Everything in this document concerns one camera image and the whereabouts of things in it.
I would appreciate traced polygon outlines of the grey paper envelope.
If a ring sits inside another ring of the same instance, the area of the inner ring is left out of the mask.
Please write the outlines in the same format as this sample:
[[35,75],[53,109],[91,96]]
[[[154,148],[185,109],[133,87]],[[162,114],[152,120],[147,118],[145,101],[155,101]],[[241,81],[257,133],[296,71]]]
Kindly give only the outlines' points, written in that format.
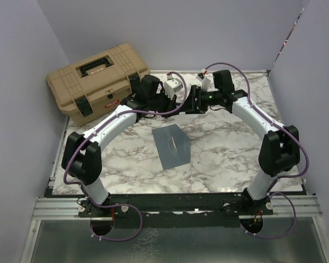
[[176,124],[152,130],[163,170],[172,169],[191,161],[191,140]]

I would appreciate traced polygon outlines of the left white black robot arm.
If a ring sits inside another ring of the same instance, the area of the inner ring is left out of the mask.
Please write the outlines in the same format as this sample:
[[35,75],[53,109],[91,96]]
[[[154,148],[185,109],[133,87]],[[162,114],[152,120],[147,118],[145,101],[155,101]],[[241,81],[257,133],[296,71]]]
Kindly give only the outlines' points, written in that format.
[[163,82],[145,75],[131,95],[123,99],[116,109],[94,128],[83,134],[71,133],[67,137],[61,167],[66,185],[78,185],[92,200],[91,210],[98,216],[110,210],[108,190],[104,187],[102,152],[124,130],[147,115],[165,116],[175,110],[175,99],[165,93]]

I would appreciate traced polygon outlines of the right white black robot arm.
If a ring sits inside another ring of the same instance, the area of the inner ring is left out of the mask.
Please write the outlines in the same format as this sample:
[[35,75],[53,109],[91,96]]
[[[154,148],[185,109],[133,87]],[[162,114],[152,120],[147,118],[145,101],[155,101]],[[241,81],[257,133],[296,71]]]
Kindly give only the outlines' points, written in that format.
[[287,127],[274,120],[253,103],[247,92],[235,89],[229,70],[214,72],[212,79],[202,72],[197,79],[201,84],[191,86],[182,112],[203,114],[210,106],[219,105],[244,121],[262,141],[258,156],[260,171],[244,189],[241,200],[242,210],[254,214],[278,177],[300,162],[299,131],[293,125]]

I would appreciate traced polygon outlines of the tan plastic toolbox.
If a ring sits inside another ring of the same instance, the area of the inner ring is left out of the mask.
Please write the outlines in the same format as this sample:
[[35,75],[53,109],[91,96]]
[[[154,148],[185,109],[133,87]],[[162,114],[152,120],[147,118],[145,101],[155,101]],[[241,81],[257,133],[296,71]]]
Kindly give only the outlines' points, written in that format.
[[55,70],[46,81],[61,112],[83,126],[113,111],[149,73],[148,65],[125,43]]

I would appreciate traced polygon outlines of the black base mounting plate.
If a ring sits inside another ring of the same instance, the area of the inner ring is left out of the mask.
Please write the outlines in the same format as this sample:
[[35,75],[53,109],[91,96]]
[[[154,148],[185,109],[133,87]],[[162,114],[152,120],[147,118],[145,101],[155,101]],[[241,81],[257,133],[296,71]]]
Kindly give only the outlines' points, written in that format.
[[119,228],[239,227],[240,219],[271,215],[270,201],[248,201],[243,193],[114,194],[103,208],[81,202],[78,216],[114,222]]

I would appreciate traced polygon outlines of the aluminium frame rail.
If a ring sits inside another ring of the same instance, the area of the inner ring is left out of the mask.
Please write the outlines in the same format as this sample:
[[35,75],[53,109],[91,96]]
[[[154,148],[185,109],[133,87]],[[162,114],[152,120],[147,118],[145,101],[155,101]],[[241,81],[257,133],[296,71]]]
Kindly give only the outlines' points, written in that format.
[[[299,218],[312,218],[322,215],[322,210],[316,196],[296,195],[289,196],[289,201],[282,196],[274,196],[271,200],[273,213],[263,212],[263,218],[291,218],[292,205]],[[33,209],[34,220],[98,220],[96,216],[88,213],[81,217],[82,208],[77,204],[76,198],[39,198]]]

